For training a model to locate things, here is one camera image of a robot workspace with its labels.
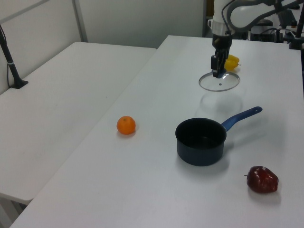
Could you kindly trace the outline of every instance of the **blue handle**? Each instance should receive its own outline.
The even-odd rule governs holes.
[[[229,119],[227,119],[226,121],[224,121],[222,123],[222,126],[226,129],[226,132],[230,130],[230,128],[237,123],[240,120],[244,120],[252,115],[258,114],[262,111],[263,109],[261,107],[254,107],[251,108],[247,111],[244,111],[242,113],[236,114],[232,117],[230,117]]]

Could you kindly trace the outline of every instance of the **yellow pepper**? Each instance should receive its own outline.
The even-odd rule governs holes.
[[[238,66],[238,63],[239,63],[238,57],[235,57],[233,55],[228,55],[228,59],[226,60],[224,67],[227,71],[231,71]]]

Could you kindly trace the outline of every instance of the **orange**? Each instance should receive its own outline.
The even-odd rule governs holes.
[[[116,127],[121,134],[132,134],[135,132],[136,124],[132,117],[123,116],[117,121]]]

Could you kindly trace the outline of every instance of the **black saucepan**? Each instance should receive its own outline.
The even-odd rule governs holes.
[[[222,124],[206,118],[193,118],[180,123],[175,131],[178,155],[191,165],[207,166],[216,163],[223,155],[226,132],[236,122],[262,110],[261,107],[251,108]]]

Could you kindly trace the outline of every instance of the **table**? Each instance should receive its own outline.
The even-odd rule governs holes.
[[[300,52],[234,40],[230,53],[240,58],[240,84],[214,94],[198,84],[210,71],[211,43],[167,37],[12,228],[302,227]],[[212,116],[221,122],[258,105],[261,113],[228,132],[216,164],[192,166],[177,155],[174,133],[182,121]],[[135,119],[135,134],[117,132],[122,115]],[[276,193],[247,187],[244,175],[255,165],[279,177]]]
[[[28,204],[156,50],[74,43],[0,96],[0,197]]]

